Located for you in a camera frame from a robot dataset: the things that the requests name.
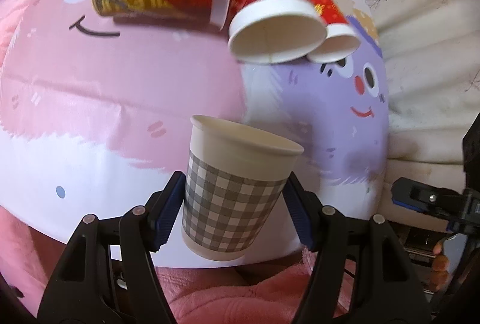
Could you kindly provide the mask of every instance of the red cup with white rim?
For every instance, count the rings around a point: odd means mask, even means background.
[[[308,0],[230,0],[229,48],[243,61],[286,62],[325,40],[326,26]]]
[[[318,15],[326,23],[327,36],[307,58],[312,62],[335,62],[350,56],[360,46],[360,40],[333,0],[310,0]]]

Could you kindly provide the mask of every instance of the gray and white gingham pattern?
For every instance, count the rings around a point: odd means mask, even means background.
[[[220,171],[190,152],[183,229],[205,248],[244,250],[260,232],[286,181],[244,179]]]

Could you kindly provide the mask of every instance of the red mouth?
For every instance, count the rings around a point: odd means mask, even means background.
[[[352,112],[360,117],[360,118],[366,118],[366,117],[369,117],[370,115],[372,117],[374,117],[374,112],[371,110],[371,108],[368,109],[368,111],[366,113],[362,113],[361,111],[358,111],[357,109],[355,109],[354,107],[350,107],[350,110],[352,110]]]

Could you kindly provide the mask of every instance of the black smile line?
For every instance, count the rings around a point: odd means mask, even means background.
[[[73,25],[71,25],[68,29],[71,30],[74,27],[77,28],[78,31],[91,35],[92,37],[106,37],[106,38],[118,38],[120,36],[120,32],[114,32],[114,33],[101,33],[99,31],[92,31],[89,30],[81,25],[82,20],[85,19],[85,15],[83,15],[79,20],[77,20]]]

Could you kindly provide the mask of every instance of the red nose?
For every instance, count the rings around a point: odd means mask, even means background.
[[[355,89],[360,95],[365,93],[365,86],[363,85],[363,81],[360,76],[355,76]]]

